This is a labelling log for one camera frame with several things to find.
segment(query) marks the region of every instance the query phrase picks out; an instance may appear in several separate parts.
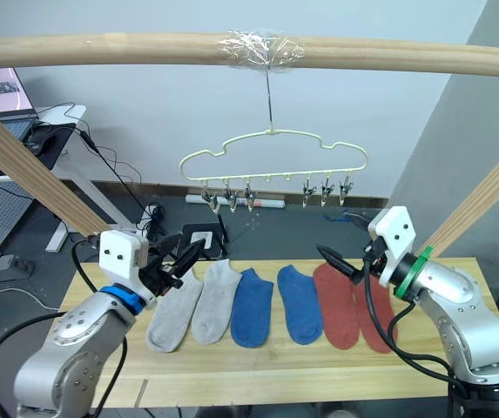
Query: laptop screen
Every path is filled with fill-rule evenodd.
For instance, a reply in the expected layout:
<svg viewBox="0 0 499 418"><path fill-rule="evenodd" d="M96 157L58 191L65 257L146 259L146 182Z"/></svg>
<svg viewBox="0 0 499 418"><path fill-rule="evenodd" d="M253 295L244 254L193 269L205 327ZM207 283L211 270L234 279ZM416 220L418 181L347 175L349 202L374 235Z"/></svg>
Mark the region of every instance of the laptop screen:
<svg viewBox="0 0 499 418"><path fill-rule="evenodd" d="M34 108L12 68L0 68L0 118L34 115Z"/></svg>

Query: gray wall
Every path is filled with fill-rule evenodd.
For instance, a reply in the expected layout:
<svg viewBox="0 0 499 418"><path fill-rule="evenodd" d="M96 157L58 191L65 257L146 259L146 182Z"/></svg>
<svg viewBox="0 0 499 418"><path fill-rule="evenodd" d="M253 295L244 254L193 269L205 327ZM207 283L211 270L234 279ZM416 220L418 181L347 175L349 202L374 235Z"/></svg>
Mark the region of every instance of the gray wall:
<svg viewBox="0 0 499 418"><path fill-rule="evenodd" d="M499 0L488 0L469 40L499 46ZM499 160L499 78L453 76L435 107L393 204L407 205L416 245L456 209ZM499 202L443 255L476 256L499 287Z"/></svg>

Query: wooden beam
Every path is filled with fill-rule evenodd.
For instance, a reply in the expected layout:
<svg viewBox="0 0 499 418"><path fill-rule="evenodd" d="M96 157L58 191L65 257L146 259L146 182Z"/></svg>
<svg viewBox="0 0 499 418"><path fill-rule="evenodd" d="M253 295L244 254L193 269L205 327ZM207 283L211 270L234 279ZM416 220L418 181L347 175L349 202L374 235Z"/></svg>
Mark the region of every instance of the wooden beam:
<svg viewBox="0 0 499 418"><path fill-rule="evenodd" d="M0 39L0 67L78 64L230 64L227 33L98 33ZM499 48L343 37L293 37L302 68L499 76ZM273 44L271 54L277 46Z"/></svg>
<svg viewBox="0 0 499 418"><path fill-rule="evenodd" d="M432 246L438 257L499 201L499 162L474 191L456 208L421 249Z"/></svg>
<svg viewBox="0 0 499 418"><path fill-rule="evenodd" d="M1 124L0 170L84 236L111 229Z"/></svg>

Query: wooden table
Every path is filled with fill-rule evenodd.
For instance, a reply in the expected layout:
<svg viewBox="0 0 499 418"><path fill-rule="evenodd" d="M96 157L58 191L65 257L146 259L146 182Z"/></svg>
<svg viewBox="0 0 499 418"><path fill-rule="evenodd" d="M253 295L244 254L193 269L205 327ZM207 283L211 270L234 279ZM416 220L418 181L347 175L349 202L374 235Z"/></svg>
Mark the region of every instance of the wooden table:
<svg viewBox="0 0 499 418"><path fill-rule="evenodd" d="M350 260L356 266L361 262ZM473 258L440 259L442 264L460 267L480 284L485 303L498 314L482 272ZM311 275L322 260L233 261L242 271L253 267L265 280L276 282L280 268L293 264ZM195 273L200 280L208 262L199 262ZM84 270L97 287L106 280L97 264L84 264ZM61 308L68 310L90 294L76 274ZM392 298L394 310L406 304ZM129 353L121 375L106 406L170 407L205 405L245 405L304 401L344 401L364 399L442 396L444 382L436 381L404 364L395 354L377 354L360 336L347 351L334 348L323 334L316 342L300 346L287 332L284 308L278 287L274 286L270 335L259 348L237 346L229 329L222 340L211 346L198 344L191 329L178 351L158 354L145 343L145 331L153 311L145 310L127 334ZM399 345L414 353L444 357L442 344L431 320L416 308L399 324ZM98 384L96 402L118 364L119 348L107 361ZM442 367L426 363L444 373Z"/></svg>

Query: red sock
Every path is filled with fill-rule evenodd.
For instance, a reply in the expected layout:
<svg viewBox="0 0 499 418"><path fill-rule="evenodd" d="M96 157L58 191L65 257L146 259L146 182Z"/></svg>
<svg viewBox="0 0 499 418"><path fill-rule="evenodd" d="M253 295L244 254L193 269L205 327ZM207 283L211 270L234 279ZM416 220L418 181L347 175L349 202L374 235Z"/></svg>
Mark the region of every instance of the red sock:
<svg viewBox="0 0 499 418"><path fill-rule="evenodd" d="M352 282L327 263L315 269L313 282L327 339L336 348L348 350L360 337Z"/></svg>
<svg viewBox="0 0 499 418"><path fill-rule="evenodd" d="M374 311L377 313L382 329L387 332L388 324L394 318L394 311L390 305L390 293L387 287L379 284L379 280L371 276L371 296L373 297ZM368 304L365 301L365 285L353 286L355 304L357 305L357 319L360 323L363 337L368 345L377 353L390 353L388 347L381 339L369 316ZM398 330L394 327L394 340L398 337Z"/></svg>

